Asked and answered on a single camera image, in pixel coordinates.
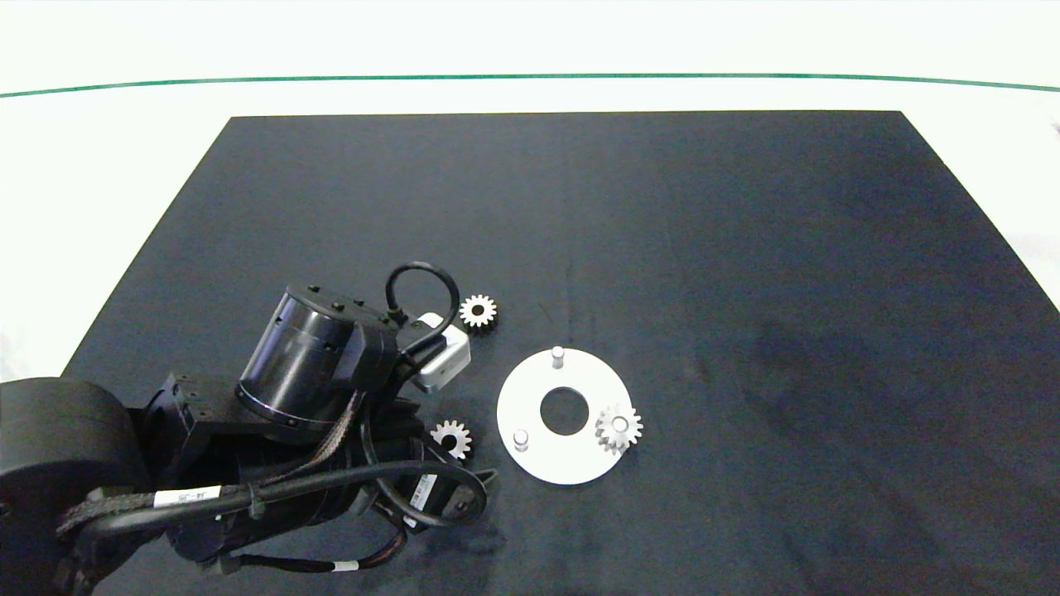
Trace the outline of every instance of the center hole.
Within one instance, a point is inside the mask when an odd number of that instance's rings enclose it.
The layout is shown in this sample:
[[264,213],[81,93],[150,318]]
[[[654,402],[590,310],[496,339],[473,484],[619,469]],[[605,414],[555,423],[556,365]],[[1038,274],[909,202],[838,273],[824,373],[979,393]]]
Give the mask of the center hole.
[[573,435],[588,422],[589,406],[578,391],[558,387],[541,401],[541,419],[556,435]]

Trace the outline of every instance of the gear on plate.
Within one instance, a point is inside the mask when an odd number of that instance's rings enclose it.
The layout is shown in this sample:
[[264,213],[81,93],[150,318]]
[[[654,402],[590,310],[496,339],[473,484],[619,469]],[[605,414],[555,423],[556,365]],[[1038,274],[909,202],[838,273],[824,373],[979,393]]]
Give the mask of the gear on plate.
[[460,320],[469,333],[488,333],[497,325],[497,303],[482,294],[471,296],[460,304]]
[[630,449],[630,444],[637,442],[643,425],[640,424],[640,415],[636,408],[625,409],[616,404],[600,413],[596,427],[600,444],[605,450],[621,455]]
[[456,443],[449,449],[449,455],[457,459],[466,458],[467,452],[471,451],[471,432],[467,431],[463,423],[456,420],[446,420],[436,425],[435,430],[430,432],[430,438],[435,439],[435,442],[442,446],[444,446],[442,441],[446,437],[456,439]]

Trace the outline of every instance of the green line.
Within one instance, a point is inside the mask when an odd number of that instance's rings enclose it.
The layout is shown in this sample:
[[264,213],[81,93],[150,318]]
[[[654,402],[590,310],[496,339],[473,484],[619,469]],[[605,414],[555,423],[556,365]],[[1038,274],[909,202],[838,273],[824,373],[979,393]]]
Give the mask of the green line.
[[320,76],[226,76],[219,78],[171,78],[165,81],[134,81],[131,83],[106,83],[103,85],[82,85],[80,87],[57,87],[55,89],[34,89],[0,93],[3,98],[24,95],[46,95],[48,93],[70,93],[73,91],[95,91],[99,89],[121,89],[125,87],[156,87],[161,85],[205,85],[213,83],[292,83],[307,81],[514,81],[526,78],[837,78],[843,81],[889,81],[896,83],[933,83],[938,85],[966,85],[971,87],[994,87],[1021,89],[1025,91],[1060,92],[1060,87],[1049,85],[1025,85],[1022,83],[994,83],[990,81],[966,81],[961,78],[932,78],[928,76],[890,76],[886,74],[822,74],[803,72],[587,72],[587,73],[537,73],[537,74],[349,74]]

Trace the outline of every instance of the white label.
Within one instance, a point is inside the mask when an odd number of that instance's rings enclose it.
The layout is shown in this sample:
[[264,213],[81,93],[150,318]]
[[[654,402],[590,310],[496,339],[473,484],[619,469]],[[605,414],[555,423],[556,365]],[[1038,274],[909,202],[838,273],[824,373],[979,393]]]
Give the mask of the white label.
[[342,572],[355,572],[360,568],[360,563],[358,561],[335,561],[335,568],[332,569],[333,574],[339,574]]
[[220,496],[220,485],[197,489],[160,490],[155,493],[155,507],[194,503]]
[[[435,488],[435,480],[437,479],[437,474],[424,474],[420,476],[420,484],[416,485],[416,491],[412,492],[412,498],[408,499],[408,504],[423,511],[423,506],[427,504],[427,497],[430,496],[430,489]],[[405,523],[408,524],[408,527],[414,528],[417,521],[406,515]]]

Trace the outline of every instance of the black mat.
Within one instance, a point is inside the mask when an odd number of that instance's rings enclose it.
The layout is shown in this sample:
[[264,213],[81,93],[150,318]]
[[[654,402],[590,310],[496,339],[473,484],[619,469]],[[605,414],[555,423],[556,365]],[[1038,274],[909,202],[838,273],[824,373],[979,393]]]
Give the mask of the black mat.
[[[1060,316],[897,112],[233,119],[67,374],[131,405],[173,368],[234,381],[288,281],[382,306],[411,259],[501,303],[422,399],[499,469],[487,519],[355,574],[202,577],[156,543],[100,594],[1060,593]],[[644,418],[577,488],[496,436],[505,376],[555,344]]]

